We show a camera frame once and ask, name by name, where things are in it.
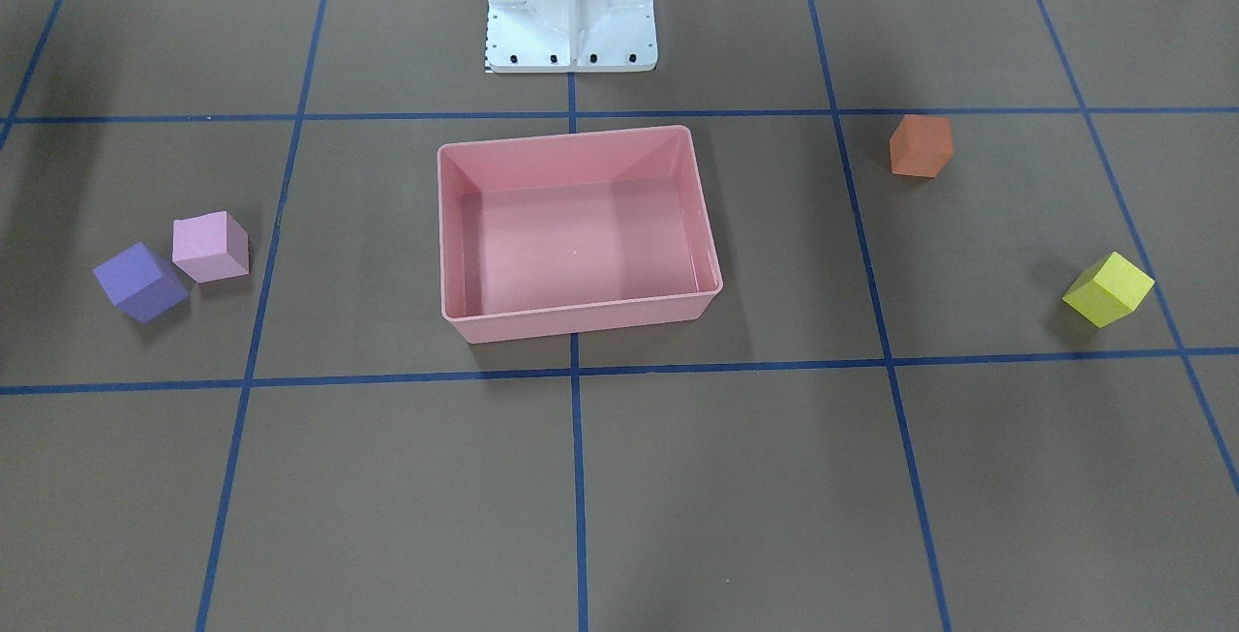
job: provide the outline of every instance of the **blue-purple cube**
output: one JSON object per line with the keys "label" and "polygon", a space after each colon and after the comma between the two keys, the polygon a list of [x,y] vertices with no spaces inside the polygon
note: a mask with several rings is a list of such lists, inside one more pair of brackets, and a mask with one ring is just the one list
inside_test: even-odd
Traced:
{"label": "blue-purple cube", "polygon": [[94,278],[112,305],[142,323],[190,297],[172,263],[141,243],[94,268]]}

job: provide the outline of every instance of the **gray floor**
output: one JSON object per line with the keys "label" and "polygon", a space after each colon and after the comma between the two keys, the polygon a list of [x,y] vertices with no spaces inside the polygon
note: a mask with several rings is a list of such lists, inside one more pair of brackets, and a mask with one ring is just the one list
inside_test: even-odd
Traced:
{"label": "gray floor", "polygon": [[[0,0],[0,630],[1239,628],[1237,1],[657,0],[655,72],[497,77],[486,0]],[[659,124],[704,317],[466,345],[435,150]],[[108,305],[209,209],[252,276]]]}

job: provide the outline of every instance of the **white metal bracket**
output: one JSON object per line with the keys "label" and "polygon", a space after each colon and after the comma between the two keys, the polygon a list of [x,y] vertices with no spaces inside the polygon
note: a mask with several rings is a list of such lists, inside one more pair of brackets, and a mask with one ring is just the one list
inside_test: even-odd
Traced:
{"label": "white metal bracket", "polygon": [[496,73],[616,73],[658,63],[654,0],[487,0]]}

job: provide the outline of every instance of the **white mounting plate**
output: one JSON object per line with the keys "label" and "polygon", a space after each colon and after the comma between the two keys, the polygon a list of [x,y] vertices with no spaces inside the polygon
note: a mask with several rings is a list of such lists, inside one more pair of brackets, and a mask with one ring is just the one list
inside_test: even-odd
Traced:
{"label": "white mounting plate", "polygon": [[654,10],[615,9],[581,40],[581,58],[571,57],[566,29],[548,29],[529,11],[488,6],[487,73],[628,73],[658,64]]}

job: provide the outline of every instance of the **pink bin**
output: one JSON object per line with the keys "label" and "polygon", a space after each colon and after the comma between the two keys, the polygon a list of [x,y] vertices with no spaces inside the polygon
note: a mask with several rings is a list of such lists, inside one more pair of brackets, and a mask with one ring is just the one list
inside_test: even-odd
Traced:
{"label": "pink bin", "polygon": [[439,147],[439,248],[468,342],[695,320],[722,289],[684,126]]}

